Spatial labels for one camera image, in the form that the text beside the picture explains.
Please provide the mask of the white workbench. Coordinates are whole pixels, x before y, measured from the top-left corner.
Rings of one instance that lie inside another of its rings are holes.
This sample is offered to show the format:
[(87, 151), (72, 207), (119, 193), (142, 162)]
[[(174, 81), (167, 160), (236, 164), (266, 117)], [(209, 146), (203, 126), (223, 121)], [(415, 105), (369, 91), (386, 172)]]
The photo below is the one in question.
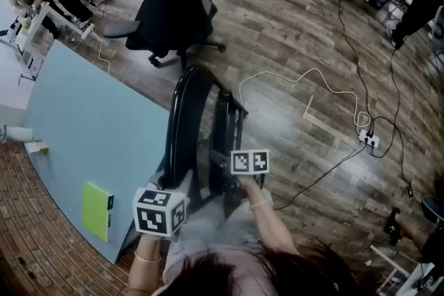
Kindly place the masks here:
[(51, 18), (55, 23), (68, 27), (85, 40), (94, 29), (94, 24), (82, 23), (76, 25), (56, 12), (49, 4), (43, 2), (39, 10), (22, 12), (11, 24), (7, 32), (7, 39), (14, 49), (19, 52), (19, 63), (22, 66), (22, 77), (35, 80), (46, 55), (33, 45), (33, 39), (42, 27), (45, 17)]

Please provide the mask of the white power strip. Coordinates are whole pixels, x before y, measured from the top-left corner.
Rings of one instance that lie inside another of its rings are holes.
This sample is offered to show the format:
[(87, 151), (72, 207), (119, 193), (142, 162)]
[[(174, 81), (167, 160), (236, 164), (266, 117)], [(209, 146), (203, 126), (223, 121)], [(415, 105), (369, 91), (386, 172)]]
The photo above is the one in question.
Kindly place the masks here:
[(360, 130), (358, 140), (372, 148), (378, 148), (379, 146), (379, 137), (365, 129)]

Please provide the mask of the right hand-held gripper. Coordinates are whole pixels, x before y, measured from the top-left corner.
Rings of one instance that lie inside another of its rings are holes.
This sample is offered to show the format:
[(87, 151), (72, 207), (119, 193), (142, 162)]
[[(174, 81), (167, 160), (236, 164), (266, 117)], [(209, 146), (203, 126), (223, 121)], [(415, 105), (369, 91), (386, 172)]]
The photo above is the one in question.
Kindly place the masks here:
[(269, 173), (269, 150), (232, 150), (228, 154), (212, 150), (211, 159), (230, 174)]

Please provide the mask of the white side table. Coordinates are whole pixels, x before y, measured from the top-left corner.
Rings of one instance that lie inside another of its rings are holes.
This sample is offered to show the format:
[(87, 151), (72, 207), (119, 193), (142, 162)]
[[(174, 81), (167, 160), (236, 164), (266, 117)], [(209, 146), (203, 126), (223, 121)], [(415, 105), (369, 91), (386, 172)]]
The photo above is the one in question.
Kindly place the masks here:
[(418, 296), (422, 291), (433, 294), (444, 282), (444, 275), (433, 263), (416, 262), (401, 252), (401, 256), (415, 264), (415, 268), (408, 271), (378, 247), (370, 245), (370, 249), (392, 268), (383, 276), (382, 284), (375, 291), (377, 296)]

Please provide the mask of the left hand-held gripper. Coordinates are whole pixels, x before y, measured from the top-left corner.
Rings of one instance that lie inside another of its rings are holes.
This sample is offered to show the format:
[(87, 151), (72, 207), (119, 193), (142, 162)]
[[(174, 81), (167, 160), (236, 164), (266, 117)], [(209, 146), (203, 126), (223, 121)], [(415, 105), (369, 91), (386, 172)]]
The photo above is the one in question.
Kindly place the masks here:
[[(154, 173), (149, 186), (163, 188), (164, 172)], [(177, 192), (138, 188), (133, 198), (133, 215), (138, 232), (171, 238), (187, 219), (187, 197), (194, 172), (188, 170)]]

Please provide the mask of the black folding chair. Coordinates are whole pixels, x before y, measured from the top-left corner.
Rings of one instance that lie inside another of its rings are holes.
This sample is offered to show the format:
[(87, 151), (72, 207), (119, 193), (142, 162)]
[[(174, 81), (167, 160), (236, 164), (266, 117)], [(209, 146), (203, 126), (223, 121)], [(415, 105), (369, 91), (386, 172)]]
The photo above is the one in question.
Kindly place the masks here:
[[(214, 104), (214, 115), (209, 143), (210, 195), (204, 198), (200, 192), (198, 176), (198, 137), (207, 97), (213, 86), (219, 88)], [(189, 212), (204, 207), (217, 195), (236, 195), (239, 184), (228, 169), (217, 165), (210, 157), (212, 150), (228, 154), (241, 148), (244, 117), (247, 109), (232, 92), (206, 67), (194, 64), (180, 77), (171, 102), (164, 155), (163, 189), (173, 190), (180, 186), (188, 170), (194, 172), (189, 192)]]

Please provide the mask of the green and white box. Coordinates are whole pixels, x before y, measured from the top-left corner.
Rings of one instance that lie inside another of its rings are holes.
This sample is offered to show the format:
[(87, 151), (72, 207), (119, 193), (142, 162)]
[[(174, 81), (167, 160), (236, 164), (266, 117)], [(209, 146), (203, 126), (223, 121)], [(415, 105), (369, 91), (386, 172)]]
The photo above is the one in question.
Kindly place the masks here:
[(92, 182), (83, 184), (83, 228), (102, 241), (110, 240), (114, 196)]

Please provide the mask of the person's right forearm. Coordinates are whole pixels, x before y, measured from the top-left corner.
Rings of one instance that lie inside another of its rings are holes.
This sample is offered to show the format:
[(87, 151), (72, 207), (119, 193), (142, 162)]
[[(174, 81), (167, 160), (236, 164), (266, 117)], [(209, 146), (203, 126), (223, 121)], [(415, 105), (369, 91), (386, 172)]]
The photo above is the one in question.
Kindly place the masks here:
[(273, 250), (299, 255), (289, 230), (266, 199), (256, 181), (248, 176), (241, 176), (238, 180), (246, 191), (250, 210), (253, 212), (263, 244)]

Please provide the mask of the person's light grey trousers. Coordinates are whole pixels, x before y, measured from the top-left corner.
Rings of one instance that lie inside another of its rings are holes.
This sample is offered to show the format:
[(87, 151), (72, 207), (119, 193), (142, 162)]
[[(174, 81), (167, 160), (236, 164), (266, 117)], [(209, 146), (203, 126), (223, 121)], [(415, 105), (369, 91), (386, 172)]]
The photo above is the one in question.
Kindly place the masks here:
[(217, 197), (192, 214), (182, 225), (171, 252), (206, 248), (211, 245), (252, 245), (261, 241), (250, 203), (243, 199), (228, 216), (224, 215), (223, 198)]

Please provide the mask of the light blue table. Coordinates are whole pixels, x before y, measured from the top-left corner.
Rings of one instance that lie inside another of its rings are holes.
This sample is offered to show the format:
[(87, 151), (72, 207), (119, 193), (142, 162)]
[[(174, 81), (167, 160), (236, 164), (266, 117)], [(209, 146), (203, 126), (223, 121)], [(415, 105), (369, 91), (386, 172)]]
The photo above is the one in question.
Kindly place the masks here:
[[(40, 180), (67, 220), (109, 262), (133, 241), (133, 197), (158, 170), (169, 113), (61, 42), (54, 42), (37, 76), (25, 125), (49, 148), (33, 153)], [(83, 226), (83, 186), (114, 198), (109, 236)]]

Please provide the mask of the black mesh office chair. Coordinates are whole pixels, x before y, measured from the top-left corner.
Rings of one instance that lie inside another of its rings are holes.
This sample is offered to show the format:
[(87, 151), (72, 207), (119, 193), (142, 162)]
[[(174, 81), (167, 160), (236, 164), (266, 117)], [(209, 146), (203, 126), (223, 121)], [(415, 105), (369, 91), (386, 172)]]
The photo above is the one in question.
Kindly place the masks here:
[(210, 39), (212, 19), (218, 9), (212, 0), (143, 0), (134, 20), (121, 20), (107, 27), (107, 39), (126, 39), (126, 48), (150, 51), (149, 62), (160, 67), (160, 59), (169, 51), (180, 57), (187, 67), (187, 50), (195, 45), (216, 47), (220, 52), (226, 45)]

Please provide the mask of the person's left forearm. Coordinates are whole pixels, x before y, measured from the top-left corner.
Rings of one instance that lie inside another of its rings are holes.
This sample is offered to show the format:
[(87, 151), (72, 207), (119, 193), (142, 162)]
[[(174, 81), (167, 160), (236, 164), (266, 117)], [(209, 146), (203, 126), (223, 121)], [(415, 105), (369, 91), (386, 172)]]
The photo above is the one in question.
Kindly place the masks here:
[(159, 287), (160, 240), (142, 234), (128, 276), (126, 296), (151, 296)]

